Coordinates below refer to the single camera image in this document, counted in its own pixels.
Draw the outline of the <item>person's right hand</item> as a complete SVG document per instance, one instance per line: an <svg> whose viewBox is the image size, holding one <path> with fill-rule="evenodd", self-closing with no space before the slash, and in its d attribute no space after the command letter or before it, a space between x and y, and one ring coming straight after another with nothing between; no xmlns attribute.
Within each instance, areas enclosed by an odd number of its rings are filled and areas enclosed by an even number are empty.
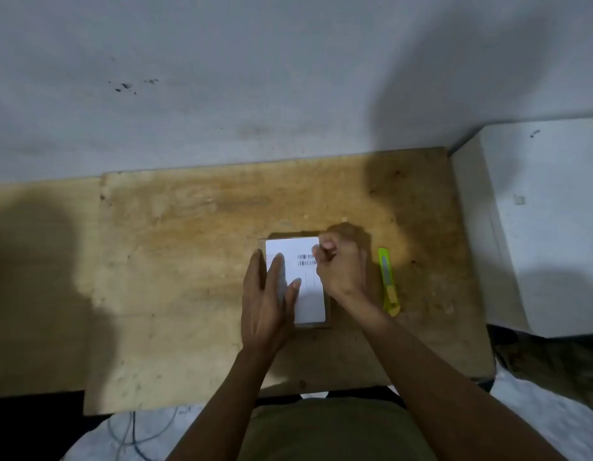
<svg viewBox="0 0 593 461"><path fill-rule="evenodd" d="M317 274L324 290L340 305L366 300L365 251L354 241L335 232L320 235L338 235L339 247L334 258L327 263L317 264Z"/></svg>

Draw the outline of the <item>person's left hand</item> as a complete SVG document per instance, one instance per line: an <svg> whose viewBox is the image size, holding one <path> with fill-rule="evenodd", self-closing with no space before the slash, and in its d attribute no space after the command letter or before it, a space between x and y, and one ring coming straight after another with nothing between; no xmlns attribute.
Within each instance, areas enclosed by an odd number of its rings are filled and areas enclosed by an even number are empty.
<svg viewBox="0 0 593 461"><path fill-rule="evenodd" d="M283 256L278 254L266 270L264 291L247 295L247 273L242 284L242 313L240 334L243 348L249 352L273 359L290 337L294 322L286 316L286 292L278 297L279 274L284 265Z"/></svg>

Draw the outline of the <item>person's left forearm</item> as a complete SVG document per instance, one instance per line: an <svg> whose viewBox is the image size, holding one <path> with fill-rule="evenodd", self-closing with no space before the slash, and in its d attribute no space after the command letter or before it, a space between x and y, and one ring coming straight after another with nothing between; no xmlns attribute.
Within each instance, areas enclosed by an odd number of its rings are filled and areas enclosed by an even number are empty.
<svg viewBox="0 0 593 461"><path fill-rule="evenodd" d="M236 461L277 348L245 345L166 461Z"/></svg>

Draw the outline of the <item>person's right forearm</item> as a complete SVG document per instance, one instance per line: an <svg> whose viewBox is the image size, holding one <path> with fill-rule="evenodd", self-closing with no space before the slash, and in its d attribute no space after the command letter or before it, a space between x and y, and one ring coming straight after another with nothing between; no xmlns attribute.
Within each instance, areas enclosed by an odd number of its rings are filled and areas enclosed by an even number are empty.
<svg viewBox="0 0 593 461"><path fill-rule="evenodd" d="M361 289L332 296L360 327L439 461L567 461L533 427L447 364Z"/></svg>

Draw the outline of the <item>white shipping label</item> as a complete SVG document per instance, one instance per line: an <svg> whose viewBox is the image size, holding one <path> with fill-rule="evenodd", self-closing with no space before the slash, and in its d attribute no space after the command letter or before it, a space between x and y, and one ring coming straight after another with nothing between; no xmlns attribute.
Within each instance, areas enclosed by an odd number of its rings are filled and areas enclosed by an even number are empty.
<svg viewBox="0 0 593 461"><path fill-rule="evenodd" d="M320 277L313 247L318 236L260 240L260 249L269 269L276 255L283 256L284 265L279 274L278 297L283 299L287 286L301 279L295 304L294 324L297 328L324 328L330 325L330 312Z"/></svg>

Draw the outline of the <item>yellow utility knife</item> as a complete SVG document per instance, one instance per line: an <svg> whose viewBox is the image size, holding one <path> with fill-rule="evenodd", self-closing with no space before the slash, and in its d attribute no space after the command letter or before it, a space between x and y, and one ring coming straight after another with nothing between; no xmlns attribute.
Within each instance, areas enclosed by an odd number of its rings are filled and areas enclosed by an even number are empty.
<svg viewBox="0 0 593 461"><path fill-rule="evenodd" d="M378 247L378 260L383 281L383 309L391 317L396 317L400 313L401 306L387 248Z"/></svg>

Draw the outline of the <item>person's olive shirt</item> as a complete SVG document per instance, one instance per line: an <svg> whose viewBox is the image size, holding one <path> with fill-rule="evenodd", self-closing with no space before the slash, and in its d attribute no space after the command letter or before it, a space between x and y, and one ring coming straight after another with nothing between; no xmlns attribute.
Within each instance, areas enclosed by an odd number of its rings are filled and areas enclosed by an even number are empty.
<svg viewBox="0 0 593 461"><path fill-rule="evenodd" d="M238 461L437 461L392 401L312 398L254 409Z"/></svg>

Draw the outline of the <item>white cabinet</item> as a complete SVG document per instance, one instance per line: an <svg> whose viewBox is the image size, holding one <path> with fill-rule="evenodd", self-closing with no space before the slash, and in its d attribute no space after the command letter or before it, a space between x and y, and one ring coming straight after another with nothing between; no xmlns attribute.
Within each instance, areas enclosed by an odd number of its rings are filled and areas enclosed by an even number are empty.
<svg viewBox="0 0 593 461"><path fill-rule="evenodd" d="M450 160L487 324L593 334L593 118L488 125Z"/></svg>

